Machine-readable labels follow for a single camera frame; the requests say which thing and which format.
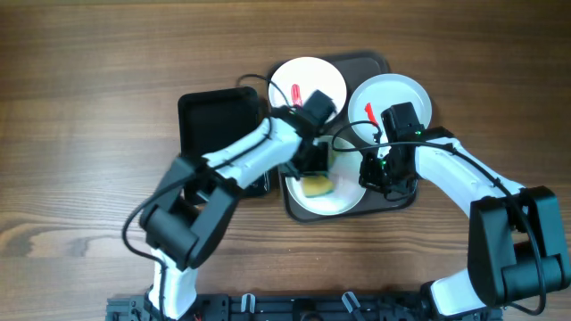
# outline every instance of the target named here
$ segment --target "red spoon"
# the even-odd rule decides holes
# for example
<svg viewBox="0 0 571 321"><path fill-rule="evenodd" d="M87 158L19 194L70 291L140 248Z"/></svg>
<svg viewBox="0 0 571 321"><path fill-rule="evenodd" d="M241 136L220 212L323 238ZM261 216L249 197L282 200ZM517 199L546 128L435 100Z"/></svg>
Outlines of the red spoon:
<svg viewBox="0 0 571 321"><path fill-rule="evenodd" d="M373 107L371 106L371 103L367 103L365 112L367 113L368 120L374 122L375 125L378 125L377 120L375 119L375 114L373 113Z"/></svg>
<svg viewBox="0 0 571 321"><path fill-rule="evenodd" d="M300 86L297 84L292 85L292 101L294 101L294 105L303 107L302 91L300 90Z"/></svg>

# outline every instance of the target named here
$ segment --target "dark gray tray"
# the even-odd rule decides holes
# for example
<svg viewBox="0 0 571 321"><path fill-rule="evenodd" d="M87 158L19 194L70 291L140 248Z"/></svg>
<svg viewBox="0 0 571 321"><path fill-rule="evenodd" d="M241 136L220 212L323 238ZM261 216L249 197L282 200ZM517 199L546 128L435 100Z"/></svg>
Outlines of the dark gray tray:
<svg viewBox="0 0 571 321"><path fill-rule="evenodd" d="M329 123L330 125L328 128L326 128L326 135L332 136L337 130L339 130L339 128L349 123L347 117L349 100L357 87L369 78L390 72L390 69L383 56L371 51L337 54L321 57L321 59L331 62L336 68L338 68L345 79L345 84L347 85L347 100L345 102L345 106L343 107L342 112L340 112L334 120ZM269 70L268 78L271 78L274 72L276 72L283 63L285 62L280 62L274 65ZM357 147L367 145L367 143L363 142L351 129L345 130L340 137L351 142ZM415 192L405 200L389 202L382 194L367 190L360 202L352 209L342 214L326 216L310 212L296 202L292 195L287 191L286 178L281 173L279 173L279 185L284 197L285 210L287 214L294 220L301 223L313 223L335 218L347 218L386 210L399 210L411 205L417 196L417 192ZM398 194L391 195L393 198L398 196Z"/></svg>

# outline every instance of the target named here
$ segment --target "white plate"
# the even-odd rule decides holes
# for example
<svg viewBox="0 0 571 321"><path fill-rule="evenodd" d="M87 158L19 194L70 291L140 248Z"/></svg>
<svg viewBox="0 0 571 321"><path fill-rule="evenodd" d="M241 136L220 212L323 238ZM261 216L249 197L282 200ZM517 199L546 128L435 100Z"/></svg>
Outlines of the white plate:
<svg viewBox="0 0 571 321"><path fill-rule="evenodd" d="M329 96L335 104L337 114L345 106L347 99L347 87L341 72L329 62L319 58L301 57L292 59L281 65L271 77L273 81L285 94L290 105L294 105L292 98L292 86L298 85L303 103L313 94L320 90ZM268 89L269 102L274 107L286 104L284 97L272 85Z"/></svg>
<svg viewBox="0 0 571 321"><path fill-rule="evenodd" d="M332 136L321 136L320 142L331 143ZM353 144L342 138L335 140L335 147L353 148ZM335 185L332 193L318 197L305 197L302 181L293 177L285 179L287 190L294 200L306 210L319 215L336 215L352 209L365 194L365 188L359 185L359 169L363 156L360 152L338 152L331 169L329 179Z"/></svg>
<svg viewBox="0 0 571 321"><path fill-rule="evenodd" d="M374 76L362 83L353 93L349 101L349 122L368 120L365 107L371 103L375 119L381 129L383 136L381 143L387 143L381 112L397 103L411 102L417 113L418 121L428 128L432 117L432 104L425 89L416 81L403 75L383 74ZM371 125L363 124L352 127L357 136L368 144L375 144L373 134L377 129ZM386 155L390 147L382 148L379 151Z"/></svg>

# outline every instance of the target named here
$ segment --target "wooden table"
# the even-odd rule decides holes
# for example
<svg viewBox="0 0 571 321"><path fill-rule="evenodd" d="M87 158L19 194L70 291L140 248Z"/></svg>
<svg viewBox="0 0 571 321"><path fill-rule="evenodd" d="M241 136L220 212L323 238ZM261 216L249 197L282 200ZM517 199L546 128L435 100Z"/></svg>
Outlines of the wooden table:
<svg viewBox="0 0 571 321"><path fill-rule="evenodd" d="M568 1L122 2L0 9L0 320L101 320L106 298L143 292L153 265L120 227L179 151L178 98L304 55L384 54L432 96L433 126L552 189L571 241ZM412 290L462 269L468 221L419 188L406 210L314 226L278 191L241 202L198 291ZM529 319L568 319L571 292L548 298Z"/></svg>

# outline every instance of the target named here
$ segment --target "black mounting rail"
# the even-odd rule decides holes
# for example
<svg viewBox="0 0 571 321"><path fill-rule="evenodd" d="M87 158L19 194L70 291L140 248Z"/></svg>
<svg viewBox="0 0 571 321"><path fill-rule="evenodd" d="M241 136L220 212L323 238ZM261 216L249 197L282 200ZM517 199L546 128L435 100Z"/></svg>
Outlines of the black mounting rail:
<svg viewBox="0 0 571 321"><path fill-rule="evenodd" d="M418 292L389 292L382 295L262 296L245 294L199 294L193 307L178 321L428 321L420 316ZM155 321L144 295L109 299L105 321ZM450 319L458 321L501 321L501 309L487 309Z"/></svg>

